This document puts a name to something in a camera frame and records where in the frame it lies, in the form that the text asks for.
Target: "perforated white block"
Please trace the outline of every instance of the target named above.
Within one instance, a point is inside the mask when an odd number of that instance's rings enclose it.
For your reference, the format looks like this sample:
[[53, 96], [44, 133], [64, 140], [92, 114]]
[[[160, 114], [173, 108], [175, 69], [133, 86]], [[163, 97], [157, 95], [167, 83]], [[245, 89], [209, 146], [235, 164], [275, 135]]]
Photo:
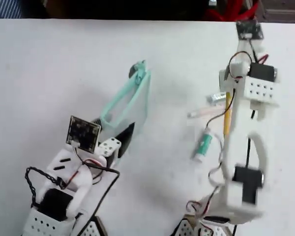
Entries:
[[193, 228], [187, 220], [181, 221], [175, 236], [194, 236]]
[[278, 105], [280, 96], [280, 85], [277, 83], [245, 77], [243, 97], [249, 100], [265, 102], [268, 104]]
[[81, 236], [100, 236], [94, 221], [91, 221], [85, 228]]
[[118, 150], [121, 147], [121, 142], [115, 138], [110, 138], [102, 142], [96, 148], [97, 155], [103, 155], [105, 157], [111, 156], [114, 152], [118, 155]]
[[205, 226], [199, 222], [194, 230], [195, 236], [228, 236], [222, 229], [222, 227], [208, 224], [206, 224]]
[[32, 208], [24, 226], [23, 236], [69, 236], [75, 219], [59, 222]]

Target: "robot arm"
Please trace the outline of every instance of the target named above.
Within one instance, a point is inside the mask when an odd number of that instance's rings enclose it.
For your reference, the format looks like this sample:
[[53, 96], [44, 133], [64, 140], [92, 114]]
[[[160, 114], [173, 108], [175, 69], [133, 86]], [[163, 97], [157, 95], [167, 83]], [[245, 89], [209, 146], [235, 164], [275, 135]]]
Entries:
[[[230, 61], [227, 69], [219, 73], [221, 91], [234, 91], [231, 127], [225, 137], [221, 165], [225, 184], [203, 198], [200, 202], [204, 204], [196, 213], [204, 223], [220, 226], [244, 224], [264, 212], [258, 199], [264, 192], [269, 163], [266, 140], [279, 105], [276, 69], [252, 59], [256, 58], [254, 48], [263, 40], [260, 24], [249, 21], [238, 22], [236, 26], [239, 45], [235, 56], [243, 56], [233, 63]], [[256, 112], [257, 119], [251, 119], [252, 112]], [[247, 139], [256, 147], [257, 168], [250, 167], [246, 153], [238, 151], [237, 147], [247, 145]]]

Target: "circuit board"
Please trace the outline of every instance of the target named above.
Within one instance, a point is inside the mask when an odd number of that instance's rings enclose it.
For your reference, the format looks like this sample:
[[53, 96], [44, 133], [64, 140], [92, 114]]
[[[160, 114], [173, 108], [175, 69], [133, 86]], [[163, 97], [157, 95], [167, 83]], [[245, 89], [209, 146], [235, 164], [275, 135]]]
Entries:
[[75, 141], [80, 143], [79, 149], [94, 153], [100, 130], [98, 124], [71, 116], [66, 143], [71, 145]]

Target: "cable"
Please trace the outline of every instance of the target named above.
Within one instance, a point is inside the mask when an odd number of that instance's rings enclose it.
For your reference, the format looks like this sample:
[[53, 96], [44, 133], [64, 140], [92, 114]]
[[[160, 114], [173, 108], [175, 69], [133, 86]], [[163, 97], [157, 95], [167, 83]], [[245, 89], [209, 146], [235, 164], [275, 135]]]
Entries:
[[61, 186], [60, 187], [60, 189], [64, 190], [64, 189], [66, 189], [68, 187], [68, 185], [71, 183], [71, 181], [74, 179], [74, 177], [78, 174], [79, 168], [77, 169], [76, 172], [74, 172], [74, 174], [71, 176], [71, 178], [69, 179], [69, 181], [64, 186]]
[[211, 175], [214, 174], [215, 172], [217, 172], [217, 171], [221, 168], [221, 166], [222, 166], [222, 164], [223, 164], [222, 154], [223, 154], [224, 146], [223, 146], [223, 141], [222, 141], [222, 139], [221, 139], [217, 134], [215, 134], [215, 133], [214, 133], [213, 135], [214, 135], [214, 136], [217, 138], [217, 140], [219, 141], [221, 150], [220, 150], [220, 154], [219, 154], [219, 157], [218, 157], [218, 162], [219, 162], [219, 164], [218, 164], [217, 167], [215, 167], [215, 168], [213, 168], [213, 169], [211, 169], [211, 170], [209, 171], [209, 173], [208, 173], [208, 175], [207, 175], [207, 178], [208, 178], [208, 181], [210, 182], [210, 184], [211, 184], [213, 187], [217, 187], [217, 186], [221, 186], [221, 185], [223, 185], [223, 184], [222, 184], [222, 183], [217, 183], [217, 182], [215, 182], [215, 181], [211, 178]]
[[[256, 113], [256, 111], [255, 110], [253, 110], [252, 111], [252, 113], [251, 113], [251, 119], [253, 119], [254, 118], [254, 116], [255, 116], [255, 113]], [[248, 168], [248, 165], [249, 165], [249, 157], [250, 157], [250, 146], [251, 146], [251, 139], [250, 138], [248, 138], [248, 148], [247, 148], [247, 157], [246, 157], [246, 165], [245, 165], [245, 167], [246, 168]]]
[[259, 60], [257, 61], [257, 63], [259, 64], [264, 64], [266, 62], [266, 60], [268, 59], [269, 54], [265, 54], [264, 56], [262, 56], [261, 58], [259, 58]]
[[102, 176], [99, 177], [99, 181], [93, 183], [92, 185], [96, 185], [96, 184], [98, 184], [101, 180], [102, 180]]
[[73, 152], [80, 159], [80, 161], [83, 163], [82, 158], [78, 155], [78, 152], [77, 152], [77, 148], [76, 147], [73, 147]]
[[234, 226], [232, 236], [235, 236], [235, 234], [236, 234], [236, 230], [237, 230], [237, 225]]
[[204, 211], [201, 213], [201, 215], [199, 216], [199, 218], [203, 218], [204, 215], [207, 213], [209, 206], [210, 206], [210, 202], [215, 194], [215, 192], [220, 188], [220, 186], [216, 186], [215, 189], [213, 190], [213, 192], [211, 193], [211, 195], [209, 196], [207, 203], [206, 203], [206, 207], [204, 209]]
[[189, 205], [192, 206], [192, 208], [194, 209], [194, 211], [197, 211], [197, 209], [195, 208], [195, 205], [198, 205], [199, 207], [202, 207], [202, 204], [198, 201], [195, 201], [195, 200], [190, 200], [187, 202], [186, 204], [186, 211], [187, 212], [191, 212], [190, 208], [189, 208]]
[[234, 97], [235, 97], [235, 93], [236, 93], [236, 89], [233, 89], [233, 97], [232, 97], [232, 100], [229, 104], [229, 106], [225, 109], [224, 112], [222, 112], [221, 114], [217, 115], [217, 116], [214, 116], [213, 118], [209, 119], [209, 121], [206, 123], [206, 128], [208, 127], [208, 125], [211, 123], [212, 120], [216, 119], [216, 118], [219, 118], [221, 116], [223, 116], [232, 106], [232, 103], [233, 103], [233, 100], [234, 100]]
[[31, 180], [29, 178], [29, 173], [30, 173], [31, 170], [36, 171], [37, 173], [39, 173], [42, 176], [46, 177], [47, 179], [49, 179], [52, 183], [54, 183], [57, 186], [61, 186], [63, 183], [62, 183], [61, 179], [55, 179], [51, 175], [47, 174], [46, 172], [43, 172], [42, 170], [40, 170], [40, 169], [38, 169], [36, 167], [31, 166], [31, 167], [26, 168], [25, 179], [26, 179], [27, 183], [29, 184], [29, 188], [30, 188], [30, 191], [31, 191], [31, 194], [32, 194], [31, 206], [30, 207], [33, 207], [33, 206], [37, 207], [37, 206], [39, 206], [39, 204], [36, 202], [36, 189], [33, 186], [32, 182], [31, 182]]
[[86, 162], [86, 161], [90, 161], [90, 162], [92, 162], [92, 163], [94, 163], [94, 164], [96, 164], [96, 165], [98, 165], [98, 166], [103, 167], [102, 163], [100, 163], [99, 161], [97, 161], [97, 160], [95, 160], [95, 159], [87, 158], [87, 159], [85, 159], [84, 162]]
[[256, 52], [255, 52], [254, 47], [252, 46], [251, 40], [249, 39], [248, 42], [249, 42], [249, 44], [250, 44], [250, 47], [251, 47], [251, 50], [252, 50], [252, 55], [254, 56], [255, 63], [258, 63], [257, 54], [256, 54]]
[[234, 59], [234, 57], [236, 57], [238, 54], [241, 54], [241, 53], [245, 53], [246, 55], [248, 55], [248, 56], [249, 56], [249, 59], [250, 59], [250, 62], [252, 63], [252, 58], [251, 58], [250, 54], [247, 53], [246, 51], [239, 51], [239, 52], [235, 53], [234, 55], [232, 55], [230, 61], [228, 62], [228, 68], [229, 68], [229, 74], [230, 74], [230, 76], [231, 76], [233, 79], [238, 79], [238, 77], [234, 77], [234, 76], [233, 76], [233, 74], [231, 73], [230, 65], [231, 65], [231, 62], [232, 62], [232, 60]]
[[213, 236], [213, 235], [214, 235], [214, 230], [213, 230], [213, 229], [211, 229], [209, 226], [206, 226], [206, 225], [205, 225], [205, 224], [203, 224], [202, 222], [200, 222], [200, 224], [202, 224], [202, 225], [203, 225], [203, 227], [207, 228], [208, 230], [210, 230], [210, 231], [212, 232], [211, 236]]
[[[95, 168], [95, 169], [99, 169], [99, 170], [103, 170], [103, 171], [107, 171], [107, 172], [111, 172], [111, 173], [115, 173], [117, 174], [117, 176], [114, 178], [114, 180], [110, 183], [110, 185], [108, 186], [108, 188], [106, 189], [106, 191], [104, 192], [103, 196], [101, 197], [101, 199], [99, 200], [96, 209], [94, 210], [92, 216], [95, 216], [96, 213], [98, 212], [98, 209], [100, 207], [100, 205], [102, 204], [104, 198], [106, 197], [107, 193], [109, 192], [109, 190], [112, 188], [112, 186], [115, 184], [115, 182], [117, 181], [117, 179], [120, 176], [120, 172], [116, 171], [114, 169], [110, 169], [110, 168], [106, 168], [106, 167], [101, 167], [101, 166], [96, 166], [93, 163], [87, 163], [87, 162], [83, 162], [84, 165], [88, 166], [89, 168]], [[78, 236], [80, 236], [82, 234], [82, 232], [85, 230], [85, 228], [87, 227], [87, 225], [89, 224], [91, 218], [88, 220], [88, 222], [84, 225], [84, 227], [81, 229], [81, 231], [79, 232]]]

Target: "small bottle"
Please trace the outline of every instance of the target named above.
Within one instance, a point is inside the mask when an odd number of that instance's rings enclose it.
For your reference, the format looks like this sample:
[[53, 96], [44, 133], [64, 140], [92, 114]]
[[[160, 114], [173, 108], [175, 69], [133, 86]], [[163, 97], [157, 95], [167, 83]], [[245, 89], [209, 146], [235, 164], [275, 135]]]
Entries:
[[207, 150], [211, 144], [213, 134], [209, 128], [206, 128], [196, 149], [194, 159], [199, 162], [203, 162], [203, 158], [207, 154]]

